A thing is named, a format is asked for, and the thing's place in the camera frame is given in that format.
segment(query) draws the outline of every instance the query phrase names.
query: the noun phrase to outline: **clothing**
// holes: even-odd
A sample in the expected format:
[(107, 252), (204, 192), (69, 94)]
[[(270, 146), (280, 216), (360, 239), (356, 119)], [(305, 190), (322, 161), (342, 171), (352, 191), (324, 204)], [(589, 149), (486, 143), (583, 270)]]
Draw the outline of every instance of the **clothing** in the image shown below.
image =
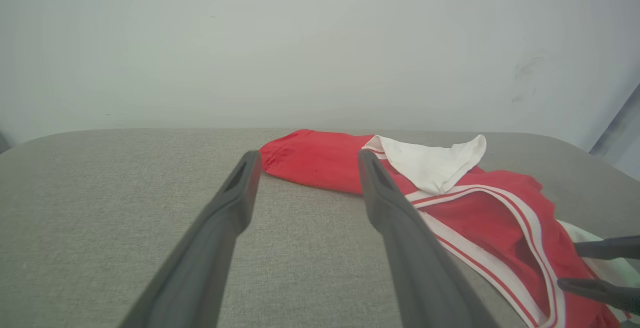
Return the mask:
[(627, 314), (560, 290), (558, 278), (592, 278), (597, 272), (578, 257), (534, 178), (476, 166), (486, 145), (483, 136), (432, 148), (298, 130), (260, 151), (271, 175), (361, 194), (357, 156), (371, 149), (443, 247), (491, 282), (528, 326), (618, 326)]

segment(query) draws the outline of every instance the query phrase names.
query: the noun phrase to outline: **red fabric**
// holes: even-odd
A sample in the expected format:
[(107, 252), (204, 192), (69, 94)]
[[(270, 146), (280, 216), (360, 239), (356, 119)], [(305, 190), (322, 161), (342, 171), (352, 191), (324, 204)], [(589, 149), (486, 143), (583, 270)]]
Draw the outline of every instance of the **red fabric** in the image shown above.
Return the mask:
[[(371, 138), (373, 135), (351, 136), (298, 130), (267, 143), (260, 152), (264, 170), (270, 175), (307, 186), (361, 194), (357, 156)], [(388, 161), (381, 162), (405, 195), (418, 191)], [(412, 203), (436, 202), (419, 210), (438, 219), (506, 264), (546, 316), (549, 316), (551, 307), (557, 304), (556, 294), (562, 294), (566, 309), (558, 314), (566, 316), (566, 323), (556, 325), (556, 319), (551, 326), (613, 328), (619, 325), (605, 305), (574, 294), (564, 294), (555, 284), (552, 285), (553, 301), (549, 301), (544, 282), (544, 274), (549, 270), (558, 278), (591, 276), (564, 228), (554, 218), (554, 205), (542, 196), (540, 183), (527, 175), (510, 171), (485, 172), (475, 167), (456, 186), (466, 189), (464, 186), (471, 185), (482, 186), (486, 191), (457, 192)], [(449, 202), (437, 202), (446, 196), (456, 198)], [(510, 211), (509, 207), (514, 207), (514, 211)], [(528, 216), (526, 212), (531, 211), (533, 213)], [(525, 227), (519, 224), (517, 218), (524, 222)], [(535, 244), (528, 244), (526, 240), (526, 237), (534, 240), (532, 232), (537, 224), (542, 241), (539, 248)], [(540, 256), (548, 259), (550, 267), (538, 264), (535, 257)]]

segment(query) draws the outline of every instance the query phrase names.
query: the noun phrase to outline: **gray fabric surface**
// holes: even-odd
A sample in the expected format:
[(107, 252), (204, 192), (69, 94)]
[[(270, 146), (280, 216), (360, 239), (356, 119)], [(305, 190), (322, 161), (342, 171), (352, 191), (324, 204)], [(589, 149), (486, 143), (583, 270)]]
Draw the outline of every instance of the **gray fabric surface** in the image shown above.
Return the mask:
[[(0, 155), (0, 325), (117, 326), (246, 150), (292, 130), (122, 129)], [(348, 130), (433, 146), (472, 133)], [(640, 183), (557, 139), (491, 133), (480, 166), (534, 176), (556, 216), (637, 234)], [(380, 235), (358, 196), (263, 175), (219, 326), (400, 326)], [(455, 259), (501, 326), (525, 326)]]

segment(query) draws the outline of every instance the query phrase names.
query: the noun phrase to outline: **gray tablecloth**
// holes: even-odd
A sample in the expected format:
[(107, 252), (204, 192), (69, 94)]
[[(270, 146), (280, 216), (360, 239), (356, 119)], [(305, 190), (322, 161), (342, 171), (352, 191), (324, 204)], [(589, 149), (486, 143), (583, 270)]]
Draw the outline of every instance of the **gray tablecloth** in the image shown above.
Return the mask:
[[(36, 139), (0, 155), (0, 325), (117, 326), (246, 150), (282, 129), (120, 129)], [(366, 130), (450, 146), (474, 133)], [(638, 233), (640, 183), (557, 139), (490, 133), (485, 170), (530, 174), (556, 216)], [(380, 235), (359, 196), (263, 175), (219, 325), (400, 326)], [(455, 259), (501, 326), (525, 326)]]

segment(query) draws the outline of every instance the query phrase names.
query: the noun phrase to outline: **red garment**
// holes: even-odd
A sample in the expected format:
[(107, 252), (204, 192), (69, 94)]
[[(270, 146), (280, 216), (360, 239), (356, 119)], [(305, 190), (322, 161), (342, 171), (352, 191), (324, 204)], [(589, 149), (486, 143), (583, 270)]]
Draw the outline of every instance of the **red garment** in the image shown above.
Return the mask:
[[(371, 138), (298, 130), (260, 152), (270, 175), (361, 194), (357, 156)], [(558, 287), (558, 278), (592, 275), (534, 178), (476, 166), (446, 194), (432, 196), (376, 153), (443, 247), (491, 282), (528, 326), (619, 326), (606, 305)]]

